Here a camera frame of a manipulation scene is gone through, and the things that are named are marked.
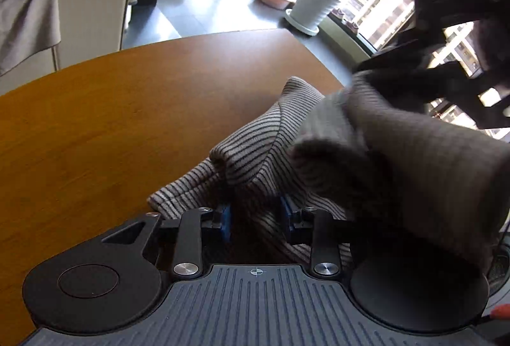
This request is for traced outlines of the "white plant pot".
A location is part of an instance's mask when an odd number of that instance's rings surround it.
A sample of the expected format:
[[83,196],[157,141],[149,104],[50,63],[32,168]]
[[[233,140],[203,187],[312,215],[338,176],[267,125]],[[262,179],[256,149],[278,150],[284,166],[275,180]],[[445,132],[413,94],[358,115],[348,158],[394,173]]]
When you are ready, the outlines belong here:
[[296,0],[285,10],[284,19],[299,32],[316,36],[319,24],[339,5],[340,0]]

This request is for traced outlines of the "grey striped knit garment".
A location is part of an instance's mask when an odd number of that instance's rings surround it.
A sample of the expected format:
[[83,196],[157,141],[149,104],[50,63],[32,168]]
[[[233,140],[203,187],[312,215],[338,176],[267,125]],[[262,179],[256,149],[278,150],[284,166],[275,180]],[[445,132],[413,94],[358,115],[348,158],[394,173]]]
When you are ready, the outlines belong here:
[[149,197],[177,219],[237,205],[264,244],[296,260],[276,200],[351,220],[384,263],[420,241],[487,270],[509,211],[509,145],[482,132],[394,107],[368,72],[323,96],[291,77],[278,100]]

